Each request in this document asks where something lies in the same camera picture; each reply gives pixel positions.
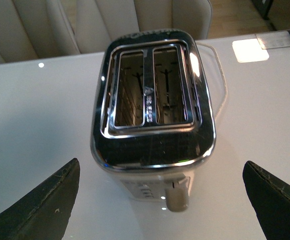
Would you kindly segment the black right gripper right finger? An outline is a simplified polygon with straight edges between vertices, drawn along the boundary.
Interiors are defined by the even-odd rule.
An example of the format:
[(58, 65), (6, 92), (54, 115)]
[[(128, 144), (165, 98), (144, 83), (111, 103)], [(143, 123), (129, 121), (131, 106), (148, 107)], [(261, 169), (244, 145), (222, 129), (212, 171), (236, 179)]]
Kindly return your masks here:
[(243, 181), (266, 239), (290, 240), (290, 185), (252, 161)]

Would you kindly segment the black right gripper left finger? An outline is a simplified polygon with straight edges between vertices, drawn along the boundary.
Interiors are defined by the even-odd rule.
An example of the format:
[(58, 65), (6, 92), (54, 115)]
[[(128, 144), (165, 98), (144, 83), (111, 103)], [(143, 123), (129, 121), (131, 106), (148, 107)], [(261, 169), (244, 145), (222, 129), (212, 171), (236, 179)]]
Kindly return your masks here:
[(79, 188), (74, 158), (0, 213), (0, 240), (60, 240)]

